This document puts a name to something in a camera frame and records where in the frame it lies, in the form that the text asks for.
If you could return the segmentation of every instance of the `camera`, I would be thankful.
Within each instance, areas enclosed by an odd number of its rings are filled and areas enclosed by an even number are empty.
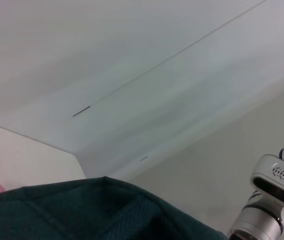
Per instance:
[[[250,179],[256,189],[228,232],[229,240],[278,240],[284,230],[284,148],[263,155]]]

